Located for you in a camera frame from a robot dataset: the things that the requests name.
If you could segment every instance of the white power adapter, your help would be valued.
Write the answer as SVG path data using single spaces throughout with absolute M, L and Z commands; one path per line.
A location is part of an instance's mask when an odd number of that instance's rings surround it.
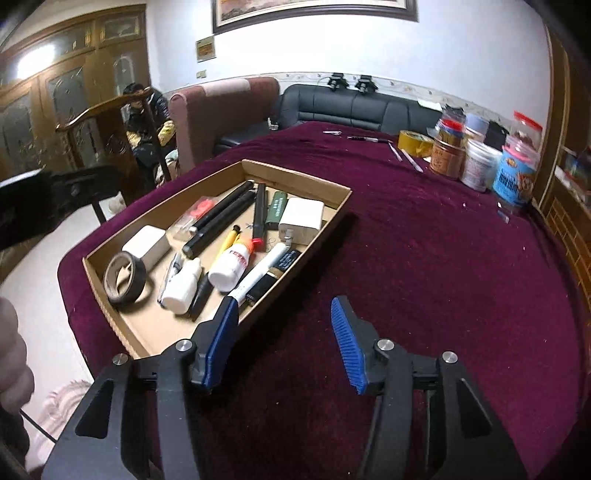
M 121 250 L 139 258 L 146 266 L 146 271 L 150 271 L 170 250 L 170 244 L 166 238 L 166 230 L 146 225 Z
M 322 228 L 324 203 L 298 197 L 287 201 L 279 221 L 279 238 L 291 238 L 295 244 L 309 245 Z

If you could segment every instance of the table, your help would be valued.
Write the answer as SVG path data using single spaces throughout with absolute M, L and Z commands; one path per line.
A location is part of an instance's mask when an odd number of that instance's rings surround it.
M 353 478 L 373 399 L 348 383 L 330 325 L 338 294 L 407 351 L 455 351 L 535 476 L 574 425 L 584 378 L 581 310 L 558 243 L 539 218 L 506 224 L 491 194 L 418 173 L 385 144 L 322 134 L 334 129 L 308 122 L 232 148 L 74 247 L 58 277 L 90 370 L 96 375 L 122 345 L 82 256 L 195 181 L 243 158 L 264 161 L 347 185 L 353 195 L 317 258 L 236 345 L 224 387 L 200 405 L 214 478 Z

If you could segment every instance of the orange cap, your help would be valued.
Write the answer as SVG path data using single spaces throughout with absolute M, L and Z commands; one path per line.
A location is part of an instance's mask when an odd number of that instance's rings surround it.
M 252 243 L 252 240 L 250 240 L 249 238 L 241 238 L 237 240 L 236 243 L 244 245 L 248 250 L 249 255 L 252 255 L 252 253 L 255 251 L 255 246 Z

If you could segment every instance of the white container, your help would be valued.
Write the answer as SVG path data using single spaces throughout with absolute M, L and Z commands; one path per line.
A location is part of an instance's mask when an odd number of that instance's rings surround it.
M 482 142 L 469 140 L 460 181 L 477 192 L 486 191 L 487 185 L 495 178 L 501 157 L 502 152 Z
M 198 258 L 187 260 L 181 271 L 168 282 L 164 289 L 162 295 L 164 308 L 176 315 L 187 313 L 197 291 L 200 274 L 201 260 Z
M 254 246 L 251 240 L 239 240 L 215 261 L 209 270 L 209 282 L 219 291 L 231 291 L 248 266 Z

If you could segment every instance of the yellow tape roll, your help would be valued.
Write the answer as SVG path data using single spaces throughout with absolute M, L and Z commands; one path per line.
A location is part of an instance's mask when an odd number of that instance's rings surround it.
M 429 157 L 433 150 L 433 139 L 415 132 L 402 130 L 398 137 L 398 148 L 406 150 L 413 157 Z

